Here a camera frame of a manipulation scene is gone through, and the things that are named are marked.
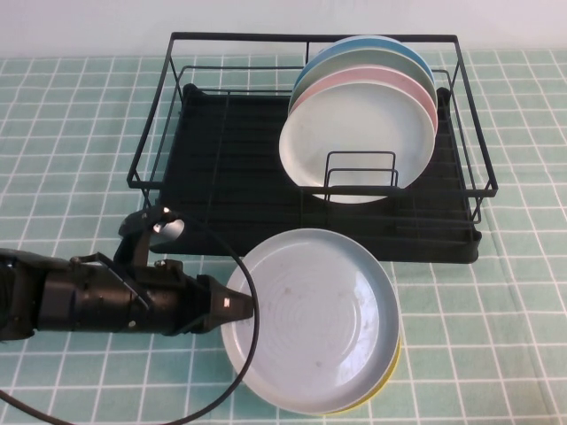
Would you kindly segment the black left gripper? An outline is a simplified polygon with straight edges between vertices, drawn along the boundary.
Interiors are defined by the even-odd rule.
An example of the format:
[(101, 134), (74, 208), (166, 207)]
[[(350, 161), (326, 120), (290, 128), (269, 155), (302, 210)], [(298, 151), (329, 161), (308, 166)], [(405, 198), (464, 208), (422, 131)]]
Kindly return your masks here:
[(208, 288), (186, 275), (178, 260), (136, 267), (136, 281), (151, 301), (150, 310), (136, 318), (137, 333), (201, 335), (253, 316), (251, 296), (222, 285), (212, 276), (208, 276)]

